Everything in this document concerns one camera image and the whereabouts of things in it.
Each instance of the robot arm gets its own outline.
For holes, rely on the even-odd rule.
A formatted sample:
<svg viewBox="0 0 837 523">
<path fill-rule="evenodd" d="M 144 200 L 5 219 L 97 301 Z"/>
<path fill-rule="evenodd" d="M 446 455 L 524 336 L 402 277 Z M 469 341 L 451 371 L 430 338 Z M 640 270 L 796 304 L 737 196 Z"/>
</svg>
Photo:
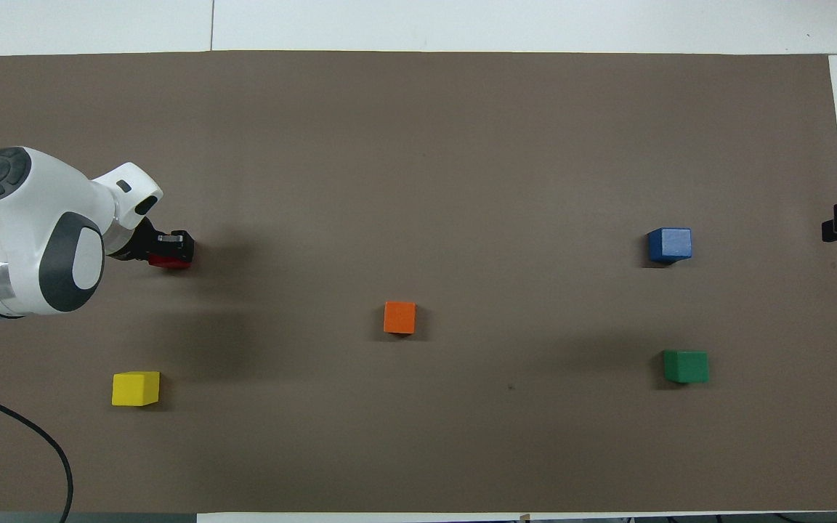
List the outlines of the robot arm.
<svg viewBox="0 0 837 523">
<path fill-rule="evenodd" d="M 189 234 L 166 235 L 145 218 L 162 197 L 133 163 L 90 181 L 34 149 L 0 149 L 0 318 L 78 309 L 105 255 L 188 267 Z"/>
</svg>

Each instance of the white table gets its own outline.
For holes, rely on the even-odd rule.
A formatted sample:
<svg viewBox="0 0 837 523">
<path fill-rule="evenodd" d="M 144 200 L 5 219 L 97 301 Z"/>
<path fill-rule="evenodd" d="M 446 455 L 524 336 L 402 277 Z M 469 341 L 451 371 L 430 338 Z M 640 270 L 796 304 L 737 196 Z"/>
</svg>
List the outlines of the white table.
<svg viewBox="0 0 837 523">
<path fill-rule="evenodd" d="M 0 55 L 226 49 L 827 54 L 837 112 L 837 1 L 831 0 L 0 0 Z M 818 236 L 817 223 L 804 227 Z M 200 520 L 519 516 L 201 514 Z"/>
</svg>

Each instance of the blue cube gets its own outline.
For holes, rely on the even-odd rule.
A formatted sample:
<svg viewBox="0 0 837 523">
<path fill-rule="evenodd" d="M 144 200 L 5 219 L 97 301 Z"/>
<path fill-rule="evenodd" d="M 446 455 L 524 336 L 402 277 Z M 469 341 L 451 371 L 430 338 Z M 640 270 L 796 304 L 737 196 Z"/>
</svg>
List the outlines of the blue cube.
<svg viewBox="0 0 837 523">
<path fill-rule="evenodd" d="M 693 236 L 684 227 L 661 227 L 648 232 L 648 258 L 659 264 L 673 264 L 693 257 Z"/>
</svg>

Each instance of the green cube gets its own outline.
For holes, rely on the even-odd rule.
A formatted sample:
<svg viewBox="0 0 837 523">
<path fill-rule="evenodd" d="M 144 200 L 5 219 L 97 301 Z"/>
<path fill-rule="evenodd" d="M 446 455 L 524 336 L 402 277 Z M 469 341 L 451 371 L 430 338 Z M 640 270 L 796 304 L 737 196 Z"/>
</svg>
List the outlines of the green cube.
<svg viewBox="0 0 837 523">
<path fill-rule="evenodd" d="M 708 381 L 708 357 L 704 351 L 664 351 L 664 377 L 678 384 Z"/>
</svg>

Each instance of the cube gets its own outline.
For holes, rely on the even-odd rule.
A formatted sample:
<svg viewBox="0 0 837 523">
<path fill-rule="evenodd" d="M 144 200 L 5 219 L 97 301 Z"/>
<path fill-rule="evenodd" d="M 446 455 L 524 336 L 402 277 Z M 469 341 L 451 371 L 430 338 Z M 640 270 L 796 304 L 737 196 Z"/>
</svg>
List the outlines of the cube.
<svg viewBox="0 0 837 523">
<path fill-rule="evenodd" d="M 673 264 L 693 257 L 693 235 L 687 228 L 661 227 L 648 232 L 648 258 L 659 264 Z"/>
<path fill-rule="evenodd" d="M 112 377 L 112 405 L 143 407 L 160 399 L 160 372 L 133 371 Z"/>
<path fill-rule="evenodd" d="M 383 332 L 415 334 L 416 305 L 408 301 L 387 301 L 383 309 Z"/>
<path fill-rule="evenodd" d="M 664 351 L 664 377 L 678 384 L 708 381 L 708 355 L 704 351 Z"/>
</svg>

